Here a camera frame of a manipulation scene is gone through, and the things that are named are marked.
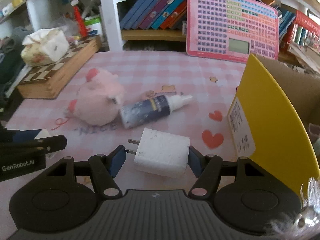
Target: pink checkered tablecloth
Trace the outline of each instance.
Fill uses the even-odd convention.
[[[77,119],[65,118],[69,101],[76,98],[90,68],[101,67],[119,76],[126,88],[126,103],[140,101],[147,90],[175,85],[178,92],[191,94],[194,102],[170,116],[140,127],[124,130],[119,120],[102,127],[92,127]],[[244,64],[215,59],[189,57],[185,53],[166,51],[123,51],[96,53],[73,77],[55,100],[26,99],[7,124],[8,129],[47,129],[52,135],[63,134],[68,140],[65,150],[47,160],[52,165],[64,156],[75,161],[87,160],[95,154],[108,155],[118,145],[136,146],[129,138],[139,140],[143,129],[165,131],[187,136],[203,155],[217,154],[224,160],[236,160],[236,152],[228,129],[227,112],[239,85]],[[116,183],[126,189],[190,189],[196,181],[188,168],[180,179],[172,179],[134,169],[134,156],[127,154]],[[0,239],[6,239],[16,228],[8,211],[11,196],[39,172],[0,182]]]

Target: metal prong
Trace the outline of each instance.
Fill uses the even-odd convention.
[[[133,143],[133,144],[139,145],[140,141],[128,139],[128,143]]]
[[[125,149],[125,152],[127,153],[131,153],[131,154],[134,154],[136,155],[137,152],[133,151],[133,150],[129,150],[129,149]]]

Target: keypad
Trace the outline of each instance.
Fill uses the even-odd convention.
[[[251,53],[275,57],[278,20],[274,9],[253,0],[197,2],[198,51],[228,54],[230,36],[249,41]]]

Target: yellow cardboard box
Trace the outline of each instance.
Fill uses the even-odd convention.
[[[320,125],[319,78],[251,54],[228,122],[238,156],[250,157],[298,195],[310,177],[320,177],[305,129]]]

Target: chessboard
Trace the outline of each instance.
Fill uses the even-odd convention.
[[[33,67],[18,85],[18,90],[24,98],[56,98],[100,46],[99,36],[81,38],[57,62]]]

